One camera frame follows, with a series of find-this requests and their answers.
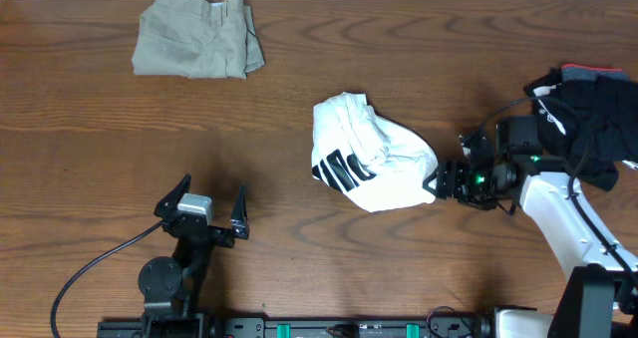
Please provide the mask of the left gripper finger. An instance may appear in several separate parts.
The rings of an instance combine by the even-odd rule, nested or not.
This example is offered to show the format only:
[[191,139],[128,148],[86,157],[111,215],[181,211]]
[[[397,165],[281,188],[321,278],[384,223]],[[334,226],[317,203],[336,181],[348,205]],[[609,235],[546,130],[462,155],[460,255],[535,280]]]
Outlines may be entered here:
[[235,201],[230,223],[233,235],[238,239],[248,239],[250,234],[248,216],[246,211],[246,185],[243,184],[239,188],[237,199]]
[[181,181],[155,207],[154,215],[158,218],[175,218],[178,214],[178,204],[183,196],[189,192],[191,175],[187,173]]

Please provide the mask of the white t-shirt black print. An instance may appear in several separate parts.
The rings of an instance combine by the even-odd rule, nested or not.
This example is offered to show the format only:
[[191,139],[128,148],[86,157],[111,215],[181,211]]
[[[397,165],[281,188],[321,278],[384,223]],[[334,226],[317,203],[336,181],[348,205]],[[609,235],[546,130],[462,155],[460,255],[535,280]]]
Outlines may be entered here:
[[434,202],[423,183],[438,165],[425,140],[377,115],[364,94],[313,108],[312,176],[368,212]]

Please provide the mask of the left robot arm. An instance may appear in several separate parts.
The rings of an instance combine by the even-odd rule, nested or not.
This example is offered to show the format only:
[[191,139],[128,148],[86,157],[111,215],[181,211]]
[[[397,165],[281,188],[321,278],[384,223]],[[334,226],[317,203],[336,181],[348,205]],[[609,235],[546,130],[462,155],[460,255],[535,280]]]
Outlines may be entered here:
[[144,296],[144,337],[221,337],[221,324],[198,307],[210,257],[216,247],[232,248],[246,240],[250,229],[246,212],[246,186],[239,188],[230,227],[213,219],[213,199],[189,191],[191,176],[183,179],[155,207],[161,229],[177,240],[173,254],[148,261],[138,286]]

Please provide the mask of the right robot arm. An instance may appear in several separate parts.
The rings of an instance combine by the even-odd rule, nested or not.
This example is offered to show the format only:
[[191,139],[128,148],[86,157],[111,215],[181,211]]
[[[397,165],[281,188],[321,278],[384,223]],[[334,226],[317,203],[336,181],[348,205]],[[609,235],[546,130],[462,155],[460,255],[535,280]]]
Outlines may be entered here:
[[440,199],[479,210],[510,201],[540,229],[566,278],[554,314],[496,307],[461,317],[466,337],[634,337],[637,258],[624,248],[587,201],[563,158],[547,156],[533,116],[500,120],[494,143],[482,131],[462,140],[464,162],[439,165],[423,181]]

